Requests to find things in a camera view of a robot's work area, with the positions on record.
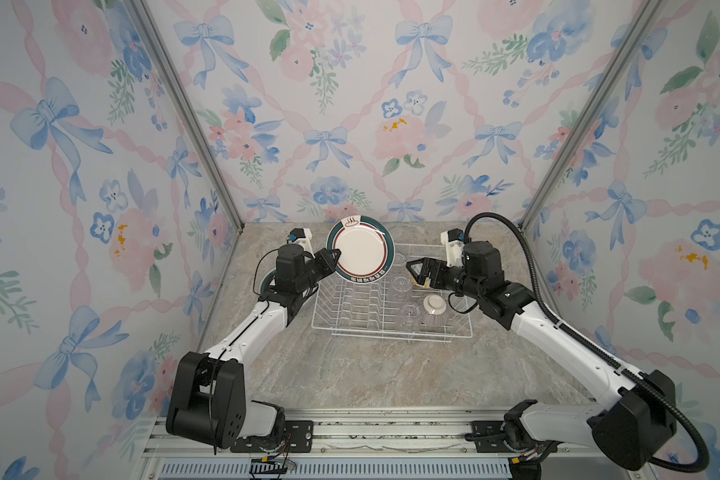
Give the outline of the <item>white plate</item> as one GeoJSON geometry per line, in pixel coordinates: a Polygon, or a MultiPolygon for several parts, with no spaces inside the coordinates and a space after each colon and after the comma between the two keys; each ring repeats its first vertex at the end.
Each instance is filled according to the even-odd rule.
{"type": "Polygon", "coordinates": [[[326,248],[341,251],[336,274],[355,284],[380,281],[391,270],[396,253],[386,227],[365,215],[339,220],[328,235],[326,248]]]}

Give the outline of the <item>clear glass tumbler back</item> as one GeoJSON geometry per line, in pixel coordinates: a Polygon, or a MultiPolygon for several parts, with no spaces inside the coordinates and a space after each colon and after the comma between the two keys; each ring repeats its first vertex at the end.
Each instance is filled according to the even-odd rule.
{"type": "Polygon", "coordinates": [[[396,252],[393,257],[392,267],[404,269],[407,262],[407,256],[401,252],[396,252]]]}

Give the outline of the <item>green and red rimmed plate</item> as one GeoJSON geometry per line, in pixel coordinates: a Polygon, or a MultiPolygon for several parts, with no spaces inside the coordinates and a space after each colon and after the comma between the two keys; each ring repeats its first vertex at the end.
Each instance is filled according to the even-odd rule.
{"type": "Polygon", "coordinates": [[[276,270],[270,270],[261,280],[258,290],[258,296],[267,298],[275,291],[276,270]]]}

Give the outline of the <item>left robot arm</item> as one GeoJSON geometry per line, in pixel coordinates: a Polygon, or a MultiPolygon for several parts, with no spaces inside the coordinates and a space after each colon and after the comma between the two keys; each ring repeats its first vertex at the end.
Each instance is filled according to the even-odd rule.
{"type": "Polygon", "coordinates": [[[264,451],[286,441],[284,409],[249,398],[246,375],[265,347],[336,272],[341,251],[311,253],[297,243],[276,251],[274,271],[257,290],[257,303],[232,333],[206,351],[179,361],[166,414],[168,434],[217,450],[243,440],[264,451]]]}

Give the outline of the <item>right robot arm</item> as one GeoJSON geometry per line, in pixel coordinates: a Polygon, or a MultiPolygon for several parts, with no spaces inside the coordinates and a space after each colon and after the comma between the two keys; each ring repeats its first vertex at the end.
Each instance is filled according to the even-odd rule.
{"type": "Polygon", "coordinates": [[[526,286],[506,279],[499,251],[487,241],[467,244],[458,265],[420,258],[407,262],[413,281],[475,301],[477,308],[503,328],[530,341],[566,369],[589,392],[581,405],[547,405],[525,400],[504,415],[503,441],[516,452],[554,443],[599,449],[627,470],[638,470],[677,431],[666,406],[674,385],[655,371],[644,375],[591,343],[562,320],[546,314],[526,286]]]}

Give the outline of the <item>yellow patterned ceramic bowl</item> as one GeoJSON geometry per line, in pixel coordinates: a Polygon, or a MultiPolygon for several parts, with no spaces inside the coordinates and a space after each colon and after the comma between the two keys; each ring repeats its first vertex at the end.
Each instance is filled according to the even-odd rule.
{"type": "Polygon", "coordinates": [[[432,273],[430,271],[425,272],[422,270],[418,274],[413,276],[413,280],[416,285],[421,288],[432,288],[432,273]]]}

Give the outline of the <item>grey striped ceramic bowl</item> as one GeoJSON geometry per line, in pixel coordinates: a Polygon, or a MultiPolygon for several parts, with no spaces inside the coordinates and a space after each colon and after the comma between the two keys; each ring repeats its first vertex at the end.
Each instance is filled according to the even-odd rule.
{"type": "Polygon", "coordinates": [[[423,299],[422,326],[427,329],[441,328],[446,319],[447,302],[438,294],[429,294],[423,299]]]}

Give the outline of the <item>clear glass tumbler front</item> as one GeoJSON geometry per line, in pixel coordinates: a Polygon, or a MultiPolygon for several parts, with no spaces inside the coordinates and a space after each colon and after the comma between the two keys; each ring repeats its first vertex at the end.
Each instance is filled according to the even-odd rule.
{"type": "Polygon", "coordinates": [[[415,325],[420,318],[421,309],[416,303],[405,303],[398,310],[397,321],[406,328],[415,325]]]}

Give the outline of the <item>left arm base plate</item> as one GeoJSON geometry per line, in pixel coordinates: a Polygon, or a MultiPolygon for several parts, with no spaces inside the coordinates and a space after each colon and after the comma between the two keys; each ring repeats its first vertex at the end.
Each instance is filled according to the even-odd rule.
{"type": "Polygon", "coordinates": [[[274,455],[287,453],[310,453],[314,439],[314,422],[310,420],[286,420],[276,425],[265,437],[237,439],[230,447],[232,453],[274,455]]]}

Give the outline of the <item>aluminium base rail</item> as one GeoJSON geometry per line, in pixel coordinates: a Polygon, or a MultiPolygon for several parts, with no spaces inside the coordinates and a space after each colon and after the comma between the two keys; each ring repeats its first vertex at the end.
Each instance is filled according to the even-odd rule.
{"type": "Polygon", "coordinates": [[[538,465],[513,463],[493,433],[503,413],[472,407],[296,409],[286,414],[287,450],[271,461],[252,447],[212,453],[157,423],[135,479],[653,479],[613,465],[588,447],[562,444],[538,465]]]}

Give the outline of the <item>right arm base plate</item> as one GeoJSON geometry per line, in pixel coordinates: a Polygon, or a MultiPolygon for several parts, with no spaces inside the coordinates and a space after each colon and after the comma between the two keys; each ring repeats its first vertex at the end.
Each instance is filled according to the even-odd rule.
{"type": "Polygon", "coordinates": [[[520,456],[556,452],[559,442],[532,439],[519,422],[472,421],[464,440],[474,443],[479,453],[512,452],[520,456]]]}

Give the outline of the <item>left aluminium corner post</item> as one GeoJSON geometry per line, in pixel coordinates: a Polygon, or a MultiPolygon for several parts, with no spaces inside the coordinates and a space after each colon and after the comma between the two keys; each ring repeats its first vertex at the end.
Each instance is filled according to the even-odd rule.
{"type": "Polygon", "coordinates": [[[201,131],[199,120],[192,108],[176,66],[165,45],[162,35],[157,28],[155,20],[146,1],[125,0],[125,8],[132,16],[135,27],[142,36],[147,52],[152,56],[157,71],[161,74],[167,93],[173,106],[176,108],[180,121],[185,126],[188,136],[196,148],[200,162],[205,167],[210,182],[220,197],[224,211],[230,217],[233,230],[241,234],[244,224],[235,208],[229,188],[224,182],[222,171],[219,168],[208,141],[201,131]]]}

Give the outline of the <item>aluminium corner post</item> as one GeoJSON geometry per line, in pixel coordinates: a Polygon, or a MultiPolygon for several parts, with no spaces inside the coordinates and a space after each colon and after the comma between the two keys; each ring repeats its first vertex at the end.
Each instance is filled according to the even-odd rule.
{"type": "Polygon", "coordinates": [[[125,0],[125,8],[132,16],[135,27],[142,36],[147,52],[152,56],[157,71],[161,74],[167,93],[173,106],[176,108],[180,121],[185,126],[188,136],[196,148],[200,162],[205,167],[210,182],[220,197],[224,211],[230,217],[233,230],[241,234],[244,224],[235,208],[229,188],[224,182],[222,171],[219,168],[208,141],[201,131],[199,120],[192,108],[176,66],[165,45],[162,35],[157,28],[155,20],[146,1],[125,0]]]}
{"type": "Polygon", "coordinates": [[[525,210],[522,219],[518,221],[518,225],[524,233],[531,231],[536,220],[541,217],[541,210],[555,185],[568,168],[592,125],[607,106],[615,85],[626,74],[629,64],[650,33],[663,6],[664,1],[659,0],[641,1],[638,4],[636,13],[624,32],[622,43],[614,50],[602,72],[601,80],[593,88],[587,102],[582,107],[569,139],[563,143],[557,158],[552,162],[539,189],[533,195],[529,207],[525,210]]]}

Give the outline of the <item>right aluminium corner post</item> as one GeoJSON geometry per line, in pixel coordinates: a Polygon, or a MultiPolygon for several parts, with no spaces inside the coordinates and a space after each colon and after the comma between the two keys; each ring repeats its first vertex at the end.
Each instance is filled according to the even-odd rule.
{"type": "Polygon", "coordinates": [[[650,33],[663,6],[664,1],[659,0],[641,1],[638,4],[636,13],[624,32],[622,43],[614,50],[602,72],[601,80],[593,88],[587,102],[582,107],[569,139],[563,143],[557,158],[552,162],[539,189],[533,195],[529,207],[525,210],[522,219],[518,221],[518,225],[524,233],[531,231],[536,220],[541,217],[541,210],[555,185],[568,168],[592,125],[607,106],[615,85],[626,74],[629,64],[650,33]]]}

